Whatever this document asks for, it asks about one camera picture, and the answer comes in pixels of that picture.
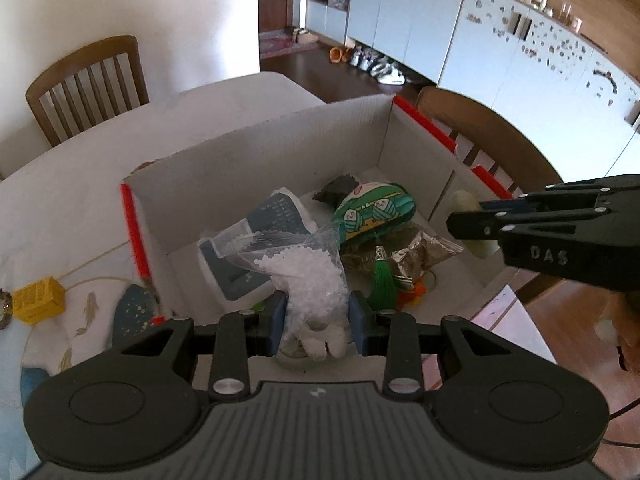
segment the shoe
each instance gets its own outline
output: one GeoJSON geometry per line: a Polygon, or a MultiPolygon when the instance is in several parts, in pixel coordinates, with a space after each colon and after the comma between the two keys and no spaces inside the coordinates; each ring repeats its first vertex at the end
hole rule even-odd
{"type": "Polygon", "coordinates": [[[309,30],[301,30],[296,36],[296,43],[316,43],[318,37],[309,30]]]}
{"type": "Polygon", "coordinates": [[[342,56],[344,56],[344,49],[343,48],[339,48],[337,46],[334,46],[329,51],[329,61],[331,61],[332,63],[340,63],[340,61],[342,60],[342,56]]]}
{"type": "Polygon", "coordinates": [[[387,56],[381,57],[379,60],[376,61],[371,71],[369,72],[371,74],[371,77],[378,77],[380,74],[382,74],[382,71],[388,65],[390,65],[389,58],[387,56]]]}
{"type": "Polygon", "coordinates": [[[349,64],[351,66],[358,66],[360,64],[360,57],[362,56],[362,49],[357,47],[356,50],[353,51],[353,56],[351,56],[351,60],[349,64]]]}
{"type": "Polygon", "coordinates": [[[347,48],[344,50],[344,54],[342,54],[342,58],[340,58],[340,62],[341,63],[346,63],[348,60],[351,59],[351,56],[353,55],[353,49],[352,48],[347,48]]]}
{"type": "Polygon", "coordinates": [[[401,86],[404,84],[404,75],[398,70],[398,67],[393,67],[388,74],[378,76],[378,82],[383,85],[401,86]]]}
{"type": "Polygon", "coordinates": [[[371,65],[373,65],[373,55],[371,51],[367,51],[364,53],[364,56],[362,56],[358,68],[360,70],[364,70],[364,72],[368,72],[371,65]]]}
{"type": "Polygon", "coordinates": [[[409,67],[402,67],[402,74],[404,75],[404,80],[407,83],[413,83],[413,84],[418,84],[418,85],[428,85],[428,84],[433,84],[430,83],[429,80],[427,78],[425,78],[425,76],[418,74],[415,70],[411,70],[409,67]]]}

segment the cable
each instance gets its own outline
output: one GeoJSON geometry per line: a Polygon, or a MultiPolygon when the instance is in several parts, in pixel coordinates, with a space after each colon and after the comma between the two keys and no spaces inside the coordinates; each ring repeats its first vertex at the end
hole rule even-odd
{"type": "Polygon", "coordinates": [[[609,446],[633,447],[635,449],[640,449],[640,444],[632,444],[630,442],[616,442],[614,440],[609,440],[607,438],[603,438],[601,442],[603,444],[608,444],[609,446]]]}
{"type": "Polygon", "coordinates": [[[624,415],[626,412],[630,412],[636,406],[640,406],[640,398],[634,400],[633,402],[628,403],[624,408],[620,408],[616,412],[611,413],[609,415],[609,420],[613,420],[614,418],[619,417],[620,415],[624,415]]]}

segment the green tassel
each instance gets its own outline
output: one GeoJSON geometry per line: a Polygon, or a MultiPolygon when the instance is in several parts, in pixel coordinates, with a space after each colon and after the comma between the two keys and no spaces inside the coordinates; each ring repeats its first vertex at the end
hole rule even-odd
{"type": "Polygon", "coordinates": [[[371,294],[367,303],[372,310],[385,310],[396,306],[396,282],[386,262],[385,248],[382,245],[376,247],[376,268],[373,275],[371,294]]]}

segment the green fabric pouch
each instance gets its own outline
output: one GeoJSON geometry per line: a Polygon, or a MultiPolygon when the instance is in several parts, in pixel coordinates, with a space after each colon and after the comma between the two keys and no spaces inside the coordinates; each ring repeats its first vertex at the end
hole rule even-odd
{"type": "Polygon", "coordinates": [[[334,213],[340,244],[359,244],[409,221],[414,199],[398,184],[368,182],[347,195],[334,213]]]}

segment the white glove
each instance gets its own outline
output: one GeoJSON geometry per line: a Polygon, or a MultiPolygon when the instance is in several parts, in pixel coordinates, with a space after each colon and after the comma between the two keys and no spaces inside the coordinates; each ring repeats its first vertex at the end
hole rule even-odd
{"type": "Polygon", "coordinates": [[[329,354],[340,358],[347,350],[347,336],[344,328],[327,325],[324,330],[311,330],[307,324],[300,330],[300,342],[313,361],[324,361],[329,354]]]}

